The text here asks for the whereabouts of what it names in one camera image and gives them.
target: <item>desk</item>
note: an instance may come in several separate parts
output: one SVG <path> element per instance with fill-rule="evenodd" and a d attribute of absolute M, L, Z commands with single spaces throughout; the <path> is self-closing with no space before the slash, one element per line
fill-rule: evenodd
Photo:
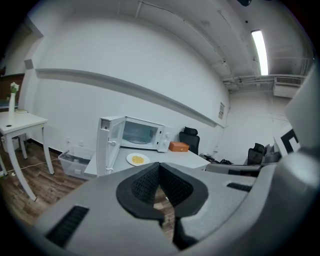
<path fill-rule="evenodd" d="M 13 169 L 15 171 L 16 176 L 18 177 L 22 187 L 25 192 L 32 200 L 36 200 L 37 197 L 32 192 L 29 187 L 17 160 L 14 144 L 12 141 L 13 137 L 21 136 L 27 132 L 30 132 L 34 129 L 42 130 L 42 140 L 43 140 L 43 150 L 45 155 L 45 160 L 48 165 L 49 172 L 54 174 L 54 168 L 51 163 L 48 142 L 46 138 L 46 125 L 48 120 L 42 117 L 30 114 L 30 113 L 9 113 L 9 112 L 1 112 L 0 113 L 0 132 L 3 134 L 6 146 L 8 149 L 10 161 L 12 163 Z M 27 153 L 24 145 L 23 139 L 20 137 L 20 144 L 23 153 L 23 157 L 26 159 Z"/>
<path fill-rule="evenodd" d="M 140 153 L 147 156 L 150 159 L 150 163 L 153 163 L 153 162 L 172 163 L 180 166 L 189 167 L 197 171 L 205 171 L 206 166 L 210 164 L 210 162 L 192 153 L 191 151 L 172 152 L 169 149 L 167 152 L 161 153 L 155 150 L 142 150 L 142 149 L 121 147 L 115 159 L 112 173 L 116 173 L 128 168 L 134 167 L 127 161 L 127 155 L 131 153 Z M 84 171 L 84 175 L 88 175 L 88 176 L 97 175 L 96 154 L 94 154 L 91 161 L 89 162 L 87 168 Z"/>

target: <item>microwave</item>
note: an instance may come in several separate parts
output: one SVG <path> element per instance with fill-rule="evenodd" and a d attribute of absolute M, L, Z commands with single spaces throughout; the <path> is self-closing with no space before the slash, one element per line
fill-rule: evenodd
<path fill-rule="evenodd" d="M 129 116 L 108 116 L 99 119 L 96 163 L 98 176 L 110 174 L 120 146 L 167 152 L 171 128 Z"/>

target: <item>ceiling light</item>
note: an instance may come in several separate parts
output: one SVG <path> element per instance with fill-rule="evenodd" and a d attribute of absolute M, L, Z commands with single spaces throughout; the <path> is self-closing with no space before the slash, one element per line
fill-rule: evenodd
<path fill-rule="evenodd" d="M 255 47 L 259 56 L 261 75 L 267 76 L 269 74 L 269 71 L 268 71 L 267 50 L 266 50 L 264 37 L 262 35 L 261 30 L 252 31 L 251 34 L 253 36 Z"/>

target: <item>open microwave door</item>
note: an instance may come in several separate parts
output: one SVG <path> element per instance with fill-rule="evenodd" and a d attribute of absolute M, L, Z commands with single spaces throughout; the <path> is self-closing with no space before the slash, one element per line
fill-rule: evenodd
<path fill-rule="evenodd" d="M 98 177 L 112 172 L 123 137 L 125 123 L 126 118 L 124 116 L 100 118 L 96 144 Z"/>

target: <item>black chair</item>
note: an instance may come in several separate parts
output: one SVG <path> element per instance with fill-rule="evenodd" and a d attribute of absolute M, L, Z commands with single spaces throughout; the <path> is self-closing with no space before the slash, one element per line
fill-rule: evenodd
<path fill-rule="evenodd" d="M 198 131 L 193 128 L 185 127 L 184 131 L 181 131 L 179 133 L 180 142 L 183 142 L 185 144 L 189 145 L 189 150 L 198 155 L 198 148 L 199 148 L 199 142 L 200 137 L 197 136 Z"/>
<path fill-rule="evenodd" d="M 255 143 L 254 148 L 250 148 L 248 151 L 248 161 L 247 165 L 260 165 L 263 158 L 264 146 Z"/>

